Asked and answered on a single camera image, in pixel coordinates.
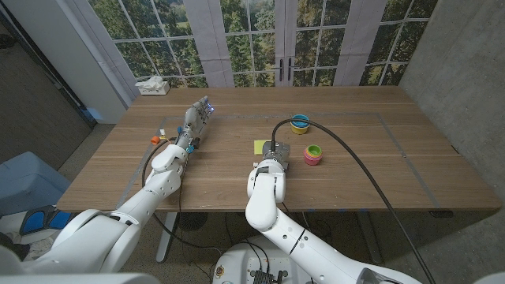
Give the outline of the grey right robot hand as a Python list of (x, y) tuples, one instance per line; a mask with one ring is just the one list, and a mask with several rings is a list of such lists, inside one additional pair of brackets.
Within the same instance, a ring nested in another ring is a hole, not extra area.
[(284, 170), (289, 168), (288, 158), (290, 156), (290, 145), (283, 142), (267, 140), (262, 146), (263, 160), (274, 159), (282, 165)]

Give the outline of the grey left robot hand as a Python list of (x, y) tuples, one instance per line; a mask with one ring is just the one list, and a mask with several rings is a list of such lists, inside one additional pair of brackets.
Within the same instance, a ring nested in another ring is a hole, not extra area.
[(178, 128), (178, 138), (175, 144), (188, 153), (193, 152), (200, 143), (200, 135), (214, 112), (214, 107), (204, 96), (195, 102), (186, 112), (183, 126)]

